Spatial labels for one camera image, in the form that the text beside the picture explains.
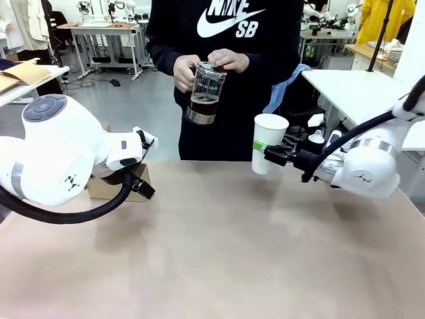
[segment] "paper cup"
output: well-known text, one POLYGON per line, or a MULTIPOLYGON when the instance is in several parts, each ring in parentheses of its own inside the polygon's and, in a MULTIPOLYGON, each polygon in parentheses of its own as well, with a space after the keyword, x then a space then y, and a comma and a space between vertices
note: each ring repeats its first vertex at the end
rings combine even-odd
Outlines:
MULTIPOLYGON (((290 125, 287 119, 274 114, 257 115, 254 121, 254 141, 259 141, 270 146, 281 144, 286 129, 290 125)), ((264 159, 264 154, 260 151, 253 150, 252 170, 254 172, 260 175, 266 175, 272 166, 272 162, 264 159)))

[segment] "black chair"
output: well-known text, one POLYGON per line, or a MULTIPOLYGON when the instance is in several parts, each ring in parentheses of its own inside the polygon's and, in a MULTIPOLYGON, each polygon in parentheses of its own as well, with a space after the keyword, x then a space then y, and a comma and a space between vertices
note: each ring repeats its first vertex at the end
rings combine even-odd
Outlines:
POLYGON ((290 127, 299 126, 307 132, 314 132, 308 128, 308 121, 315 114, 324 114, 325 110, 317 105, 319 93, 300 74, 285 91, 284 99, 275 114, 283 116, 290 123, 290 127))

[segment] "gray button panel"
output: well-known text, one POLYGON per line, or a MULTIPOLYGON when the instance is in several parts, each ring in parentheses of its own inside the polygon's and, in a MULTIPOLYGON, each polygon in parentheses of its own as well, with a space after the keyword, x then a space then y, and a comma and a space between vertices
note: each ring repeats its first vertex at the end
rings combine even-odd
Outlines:
POLYGON ((28 122, 44 122, 58 115, 65 107, 65 95, 49 94, 32 101, 24 109, 23 118, 28 122))

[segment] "yellow coat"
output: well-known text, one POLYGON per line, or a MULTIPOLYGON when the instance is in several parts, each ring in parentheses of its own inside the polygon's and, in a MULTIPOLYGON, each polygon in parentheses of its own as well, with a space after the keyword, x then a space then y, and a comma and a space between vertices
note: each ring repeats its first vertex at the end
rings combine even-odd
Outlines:
MULTIPOLYGON (((361 30, 357 43, 363 45, 369 41, 378 41, 389 0, 365 0, 361 10, 361 30)), ((386 26, 385 42, 397 37, 400 26, 413 17, 416 5, 414 0, 394 0, 390 21, 386 26)))

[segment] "white swoosh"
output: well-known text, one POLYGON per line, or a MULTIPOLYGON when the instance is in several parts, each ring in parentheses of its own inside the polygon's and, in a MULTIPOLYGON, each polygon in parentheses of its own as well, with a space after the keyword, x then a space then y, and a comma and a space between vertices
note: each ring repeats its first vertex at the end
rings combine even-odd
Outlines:
POLYGON ((252 17, 253 15, 257 15, 260 12, 263 12, 264 10, 259 10, 251 13, 244 13, 242 15, 237 16, 236 18, 230 18, 225 21, 217 22, 217 23, 209 23, 207 21, 207 11, 208 9, 205 9, 204 13, 201 15, 201 18, 199 18, 198 22, 198 34, 202 38, 209 38, 213 37, 219 33, 222 33, 223 31, 233 27, 237 23, 246 20, 249 17, 252 17))

